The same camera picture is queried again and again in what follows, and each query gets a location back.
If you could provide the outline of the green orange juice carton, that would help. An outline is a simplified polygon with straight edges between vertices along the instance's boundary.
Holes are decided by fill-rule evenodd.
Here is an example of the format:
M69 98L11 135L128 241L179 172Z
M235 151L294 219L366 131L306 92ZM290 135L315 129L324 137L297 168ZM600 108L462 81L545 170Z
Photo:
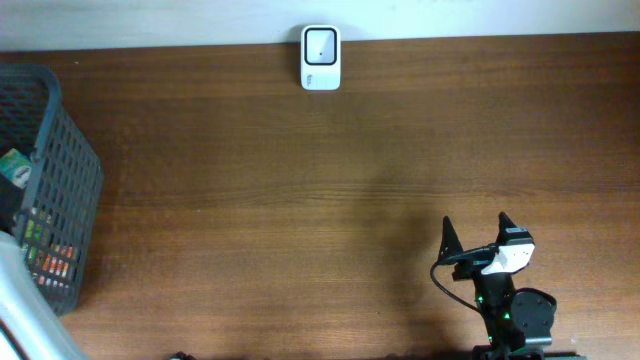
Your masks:
M70 291L75 281L80 251L63 240L57 239L51 229L53 216L33 208L27 219L23 257L31 276L38 286Z

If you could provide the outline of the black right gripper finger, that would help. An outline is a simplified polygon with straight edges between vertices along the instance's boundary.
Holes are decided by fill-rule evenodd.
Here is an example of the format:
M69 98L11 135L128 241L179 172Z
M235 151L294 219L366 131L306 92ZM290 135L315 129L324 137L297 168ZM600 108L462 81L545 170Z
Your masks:
M440 264L451 264L456 262L456 257L463 252L462 245L457 233L448 216L442 220L442 238L438 252L438 262Z
M498 219L499 232L497 235L497 243L499 245L506 245L514 238L515 235L518 234L518 227L511 221L504 211L499 213Z

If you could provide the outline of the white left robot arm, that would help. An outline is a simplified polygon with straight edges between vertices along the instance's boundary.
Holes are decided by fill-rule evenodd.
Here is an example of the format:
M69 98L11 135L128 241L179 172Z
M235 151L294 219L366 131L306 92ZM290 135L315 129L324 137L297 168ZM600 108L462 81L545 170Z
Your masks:
M17 241L5 232L1 232L1 358L88 358L37 289Z

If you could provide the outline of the teal small drink carton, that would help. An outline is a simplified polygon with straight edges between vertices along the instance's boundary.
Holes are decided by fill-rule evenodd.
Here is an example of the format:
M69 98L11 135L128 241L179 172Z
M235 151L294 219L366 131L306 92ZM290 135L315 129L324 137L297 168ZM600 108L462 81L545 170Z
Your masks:
M1 174L13 185L24 190L32 173L30 160L15 148L1 157Z

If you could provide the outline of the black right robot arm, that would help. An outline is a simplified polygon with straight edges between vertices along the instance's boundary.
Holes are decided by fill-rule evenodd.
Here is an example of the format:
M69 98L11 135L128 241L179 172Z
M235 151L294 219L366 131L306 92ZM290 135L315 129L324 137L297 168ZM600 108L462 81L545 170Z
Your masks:
M547 353L552 344L552 327L557 300L535 288L516 288L513 276L524 270L535 250L528 229L517 226L509 216L498 215L496 240L485 246L465 250L452 221L442 220L442 238L436 261L429 275L444 294L479 314L484 322L488 343L471 350L472 359L578 359L575 353ZM470 280L474 301L463 300L435 276L441 266L453 268L452 279Z

